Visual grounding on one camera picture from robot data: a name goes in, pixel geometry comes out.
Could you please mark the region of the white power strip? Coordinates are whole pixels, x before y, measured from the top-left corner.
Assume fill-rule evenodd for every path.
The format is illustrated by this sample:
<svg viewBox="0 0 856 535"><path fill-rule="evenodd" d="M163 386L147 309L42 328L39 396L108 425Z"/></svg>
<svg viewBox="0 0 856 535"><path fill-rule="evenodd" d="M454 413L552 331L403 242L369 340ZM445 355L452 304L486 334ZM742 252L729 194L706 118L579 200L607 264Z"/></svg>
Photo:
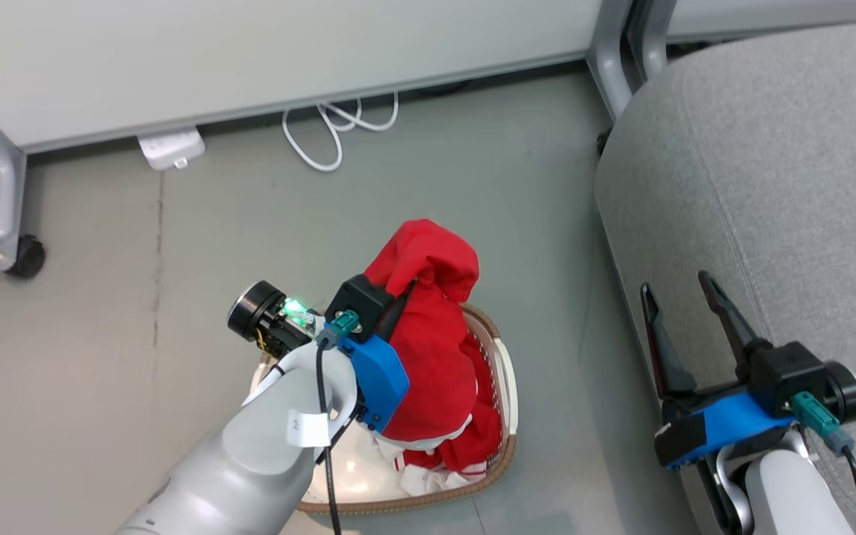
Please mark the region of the white power strip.
<svg viewBox="0 0 856 535"><path fill-rule="evenodd" d="M184 169L204 154L205 142L196 126L138 136L140 151L156 172Z"/></svg>

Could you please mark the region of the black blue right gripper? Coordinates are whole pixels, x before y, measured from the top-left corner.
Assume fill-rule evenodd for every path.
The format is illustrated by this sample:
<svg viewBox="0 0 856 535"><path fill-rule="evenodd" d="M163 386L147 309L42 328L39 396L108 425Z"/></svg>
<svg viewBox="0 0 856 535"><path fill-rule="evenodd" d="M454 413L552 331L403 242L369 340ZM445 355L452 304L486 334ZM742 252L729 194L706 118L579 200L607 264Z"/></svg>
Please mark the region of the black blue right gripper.
<svg viewBox="0 0 856 535"><path fill-rule="evenodd" d="M696 392L696 379L670 341L651 285L642 285L653 380L663 400L663 426L655 435L655 453L662 467L678 470L722 447L790 426L796 420L792 400L801 393L813 395L839 423L856 422L852 370L836 361L821 361L802 343L772 348L751 328L713 274L699 271L698 281L733 350L740 382Z"/></svg>

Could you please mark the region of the black caster wheel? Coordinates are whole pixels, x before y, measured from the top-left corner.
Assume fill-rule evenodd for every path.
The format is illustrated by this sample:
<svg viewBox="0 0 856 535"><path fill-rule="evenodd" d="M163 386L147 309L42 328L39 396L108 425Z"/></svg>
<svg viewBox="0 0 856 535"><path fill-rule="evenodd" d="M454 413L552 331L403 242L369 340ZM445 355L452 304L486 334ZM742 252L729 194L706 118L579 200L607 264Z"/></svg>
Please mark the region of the black caster wheel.
<svg viewBox="0 0 856 535"><path fill-rule="evenodd" d="M32 279L44 267L47 251L44 244L31 234L20 235L15 262L4 273L17 279Z"/></svg>

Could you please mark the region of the white desk panel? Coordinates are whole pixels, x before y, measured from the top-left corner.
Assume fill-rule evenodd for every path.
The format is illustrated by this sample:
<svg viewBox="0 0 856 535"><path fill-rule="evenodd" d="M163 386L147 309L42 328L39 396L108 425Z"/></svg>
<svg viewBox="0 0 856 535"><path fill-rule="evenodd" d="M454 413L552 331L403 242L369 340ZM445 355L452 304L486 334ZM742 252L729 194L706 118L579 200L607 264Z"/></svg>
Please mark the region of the white desk panel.
<svg viewBox="0 0 856 535"><path fill-rule="evenodd" d="M564 62L600 0L0 0L29 152Z"/></svg>
<svg viewBox="0 0 856 535"><path fill-rule="evenodd" d="M856 0L677 0L667 42L730 39L856 22Z"/></svg>

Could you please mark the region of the cream laundry basket brown rim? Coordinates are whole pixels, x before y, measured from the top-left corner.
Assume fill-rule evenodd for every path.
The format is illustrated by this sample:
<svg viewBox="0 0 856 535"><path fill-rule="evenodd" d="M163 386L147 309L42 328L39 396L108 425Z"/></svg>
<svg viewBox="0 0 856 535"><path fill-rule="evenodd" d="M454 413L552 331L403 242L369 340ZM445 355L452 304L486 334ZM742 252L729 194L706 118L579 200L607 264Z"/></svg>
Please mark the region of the cream laundry basket brown rim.
<svg viewBox="0 0 856 535"><path fill-rule="evenodd" d="M380 513L398 509L428 507L477 494L496 483L512 463L519 434L516 379L508 349L495 323L472 305L463 312L473 337L490 367L495 390L495 408L502 417L502 443L487 461L486 476L479 483L427 496L410 496L401 488L400 474L380 449L380 434L370 432L360 422L350 424L332 451L332 473L323 463L314 471L310 487L299 504L305 513L324 513L336 505L342 513ZM251 383L250 393L264 379L278 359L264 353Z"/></svg>

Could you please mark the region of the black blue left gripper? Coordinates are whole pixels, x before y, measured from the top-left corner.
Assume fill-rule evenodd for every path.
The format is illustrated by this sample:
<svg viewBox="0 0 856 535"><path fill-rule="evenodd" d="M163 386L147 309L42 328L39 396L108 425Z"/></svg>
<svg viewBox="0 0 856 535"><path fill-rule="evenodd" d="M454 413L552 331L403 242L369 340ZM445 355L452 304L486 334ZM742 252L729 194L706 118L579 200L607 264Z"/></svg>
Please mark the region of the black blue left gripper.
<svg viewBox="0 0 856 535"><path fill-rule="evenodd" d="M356 275L337 289L332 309L319 315L268 282L258 281L229 309L227 326L278 359L268 375L282 375L283 359L309 343L322 352L335 350L343 357L340 366L349 363L354 384L336 417L336 431L356 420L367 430L383 432L410 386L401 359L387 340L417 283L418 279L410 281L395 298L366 276Z"/></svg>

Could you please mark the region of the red garment with white trim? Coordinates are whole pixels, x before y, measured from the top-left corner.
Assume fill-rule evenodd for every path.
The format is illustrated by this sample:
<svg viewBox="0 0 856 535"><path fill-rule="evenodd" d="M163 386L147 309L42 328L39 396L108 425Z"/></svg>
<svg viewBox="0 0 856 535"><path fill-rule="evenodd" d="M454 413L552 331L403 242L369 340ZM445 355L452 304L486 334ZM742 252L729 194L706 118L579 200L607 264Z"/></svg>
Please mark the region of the red garment with white trim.
<svg viewBox="0 0 856 535"><path fill-rule="evenodd" d="M389 343L409 390L379 445L410 496L479 483L502 443L490 367L463 309L479 274L471 244L428 219L404 222L366 268L406 301Z"/></svg>

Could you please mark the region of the grey fabric sofa seat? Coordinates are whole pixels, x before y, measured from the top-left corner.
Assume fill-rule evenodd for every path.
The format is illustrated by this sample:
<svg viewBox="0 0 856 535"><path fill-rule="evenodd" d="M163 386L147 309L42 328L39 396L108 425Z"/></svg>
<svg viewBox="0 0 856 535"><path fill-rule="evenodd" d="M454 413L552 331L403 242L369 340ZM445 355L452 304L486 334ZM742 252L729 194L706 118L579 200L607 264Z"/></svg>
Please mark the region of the grey fabric sofa seat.
<svg viewBox="0 0 856 535"><path fill-rule="evenodd" d="M856 25L673 61L616 121L595 197L644 354L649 284L698 385L735 379L705 270L758 335L856 375Z"/></svg>

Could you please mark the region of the grey metal desk leg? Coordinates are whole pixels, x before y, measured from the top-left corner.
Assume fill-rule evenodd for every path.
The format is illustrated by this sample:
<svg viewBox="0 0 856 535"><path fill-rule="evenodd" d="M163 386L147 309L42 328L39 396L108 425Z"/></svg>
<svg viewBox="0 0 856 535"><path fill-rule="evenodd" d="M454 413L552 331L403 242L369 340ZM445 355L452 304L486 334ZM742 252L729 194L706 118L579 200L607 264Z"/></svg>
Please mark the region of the grey metal desk leg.
<svg viewBox="0 0 856 535"><path fill-rule="evenodd" d="M668 30L678 0L633 0L627 20L629 49L642 82L668 65Z"/></svg>
<svg viewBox="0 0 856 535"><path fill-rule="evenodd" d="M601 0L586 61L612 122L632 98L620 45L633 0Z"/></svg>

